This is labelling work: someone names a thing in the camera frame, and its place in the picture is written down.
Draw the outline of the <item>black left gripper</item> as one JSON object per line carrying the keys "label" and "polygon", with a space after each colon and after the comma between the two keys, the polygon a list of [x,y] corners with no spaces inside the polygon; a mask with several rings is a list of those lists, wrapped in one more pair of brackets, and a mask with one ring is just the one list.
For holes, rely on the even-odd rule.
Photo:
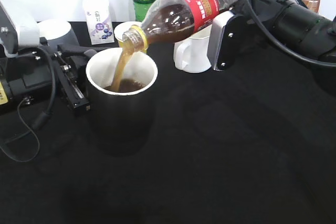
{"label": "black left gripper", "polygon": [[59,44],[52,49],[47,43],[41,44],[51,56],[58,94],[67,108],[81,116],[90,110],[90,102],[85,95],[85,68],[88,60],[98,52],[110,47],[82,47],[71,44]]}

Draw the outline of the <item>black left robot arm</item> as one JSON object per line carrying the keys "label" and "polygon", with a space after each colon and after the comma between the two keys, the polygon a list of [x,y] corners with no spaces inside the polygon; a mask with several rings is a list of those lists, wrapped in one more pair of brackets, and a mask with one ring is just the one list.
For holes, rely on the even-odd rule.
{"label": "black left robot arm", "polygon": [[[60,44],[56,49],[41,45],[53,62],[56,93],[74,115],[90,110],[86,97],[86,65],[103,47]],[[40,102],[51,95],[52,79],[47,59],[36,48],[19,51],[18,56],[1,56],[1,114],[14,110],[23,98]]]}

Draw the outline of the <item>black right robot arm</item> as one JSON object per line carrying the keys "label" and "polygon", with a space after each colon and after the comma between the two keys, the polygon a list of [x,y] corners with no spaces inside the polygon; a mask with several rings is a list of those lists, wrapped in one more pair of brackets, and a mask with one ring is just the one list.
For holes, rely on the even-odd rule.
{"label": "black right robot arm", "polygon": [[245,32],[255,32],[297,61],[335,68],[335,22],[297,0],[233,0]]}

